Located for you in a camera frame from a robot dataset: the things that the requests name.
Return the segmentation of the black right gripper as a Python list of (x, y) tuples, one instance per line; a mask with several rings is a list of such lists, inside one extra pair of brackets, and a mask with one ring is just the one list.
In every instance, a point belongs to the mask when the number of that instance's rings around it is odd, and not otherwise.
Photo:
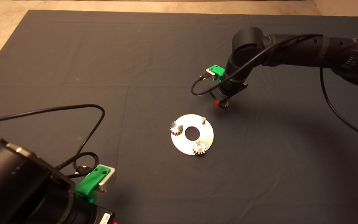
[(214, 105), (220, 107), (220, 101), (227, 101), (228, 99), (243, 91), (247, 87), (247, 82), (225, 82), (224, 84), (210, 91), (210, 95), (215, 100)]

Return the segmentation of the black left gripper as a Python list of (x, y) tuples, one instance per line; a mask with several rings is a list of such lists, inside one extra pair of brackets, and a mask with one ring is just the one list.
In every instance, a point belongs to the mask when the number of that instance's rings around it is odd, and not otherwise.
[(74, 224), (118, 224), (115, 222), (116, 214), (104, 207), (93, 205), (80, 211), (75, 217)]

